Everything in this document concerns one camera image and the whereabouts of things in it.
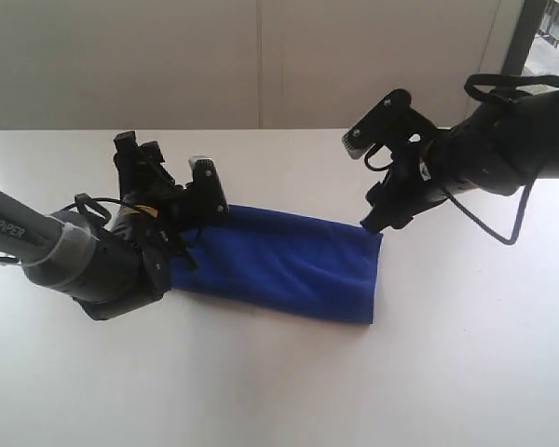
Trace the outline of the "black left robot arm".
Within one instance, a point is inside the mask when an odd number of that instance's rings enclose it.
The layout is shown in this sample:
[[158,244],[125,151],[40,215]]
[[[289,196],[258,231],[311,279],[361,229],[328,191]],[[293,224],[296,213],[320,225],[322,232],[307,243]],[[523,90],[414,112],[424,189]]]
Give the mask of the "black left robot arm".
[[[157,142],[127,131],[114,139],[119,197],[75,196],[41,214],[0,191],[0,265],[18,266],[35,285],[70,296],[97,321],[155,303],[171,290],[170,261],[197,263],[165,202],[181,191]],[[118,212],[105,208],[114,202]]]

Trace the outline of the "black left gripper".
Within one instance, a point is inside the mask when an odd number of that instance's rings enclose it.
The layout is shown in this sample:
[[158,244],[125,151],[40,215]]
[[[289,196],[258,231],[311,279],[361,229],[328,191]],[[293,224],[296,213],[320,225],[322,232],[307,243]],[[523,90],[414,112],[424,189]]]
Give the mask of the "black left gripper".
[[111,231],[132,242],[176,242],[180,234],[200,231],[200,220],[185,184],[164,168],[157,141],[139,143],[135,131],[117,134],[113,157],[123,203]]

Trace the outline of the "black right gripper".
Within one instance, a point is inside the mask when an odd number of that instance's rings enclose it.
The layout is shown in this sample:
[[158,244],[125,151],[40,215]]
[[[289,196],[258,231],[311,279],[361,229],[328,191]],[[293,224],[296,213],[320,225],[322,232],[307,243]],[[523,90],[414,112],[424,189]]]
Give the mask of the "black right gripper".
[[360,225],[368,232],[381,232],[387,227],[402,229],[418,214],[446,200],[432,179],[422,177],[418,150],[394,152],[392,158],[385,178],[365,195],[371,210]]

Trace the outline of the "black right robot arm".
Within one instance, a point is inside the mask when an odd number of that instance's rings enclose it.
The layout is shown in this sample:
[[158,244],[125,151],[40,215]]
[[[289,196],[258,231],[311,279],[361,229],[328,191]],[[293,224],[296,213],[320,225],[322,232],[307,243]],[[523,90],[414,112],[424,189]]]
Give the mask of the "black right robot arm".
[[511,196],[534,179],[559,179],[559,90],[505,105],[484,102],[464,121],[439,129],[397,88],[353,131],[368,147],[391,152],[386,177],[366,194],[371,210],[361,226],[372,233],[401,229],[470,190]]

